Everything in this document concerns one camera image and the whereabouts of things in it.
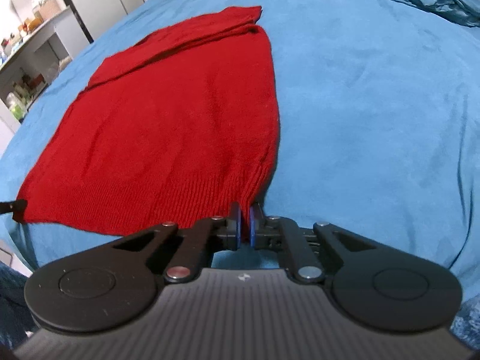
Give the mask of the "red knit sweater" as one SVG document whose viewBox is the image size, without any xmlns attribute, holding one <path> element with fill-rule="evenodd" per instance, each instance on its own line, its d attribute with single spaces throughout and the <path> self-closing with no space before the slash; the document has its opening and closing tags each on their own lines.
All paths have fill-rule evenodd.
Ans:
<svg viewBox="0 0 480 360">
<path fill-rule="evenodd" d="M 247 210 L 280 130 L 261 14 L 196 16 L 105 58 L 24 179 L 15 221 L 127 236 Z"/>
</svg>

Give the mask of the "white desk shelf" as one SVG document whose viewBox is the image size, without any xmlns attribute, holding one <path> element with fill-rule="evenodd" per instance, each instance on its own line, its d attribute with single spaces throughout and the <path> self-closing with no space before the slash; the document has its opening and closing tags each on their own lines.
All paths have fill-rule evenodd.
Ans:
<svg viewBox="0 0 480 360">
<path fill-rule="evenodd" d="M 64 0 L 55 0 L 59 12 L 45 20 L 22 45 L 10 53 L 1 65 L 1 100 L 14 91 L 13 84 L 25 73 L 35 78 L 43 76 L 50 84 L 56 76 L 53 68 L 66 56 L 77 57 L 89 40 L 75 17 L 72 8 Z"/>
</svg>

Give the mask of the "blue bed sheet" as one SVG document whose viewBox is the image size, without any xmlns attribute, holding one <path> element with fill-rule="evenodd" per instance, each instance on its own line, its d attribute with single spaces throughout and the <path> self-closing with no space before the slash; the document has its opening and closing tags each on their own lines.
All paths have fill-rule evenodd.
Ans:
<svg viewBox="0 0 480 360">
<path fill-rule="evenodd" d="M 187 18 L 258 5 L 281 124 L 265 212 L 435 261 L 476 296 L 479 30 L 392 0 L 148 0 L 35 102 L 1 157 L 1 199 L 16 197 L 107 56 Z"/>
</svg>

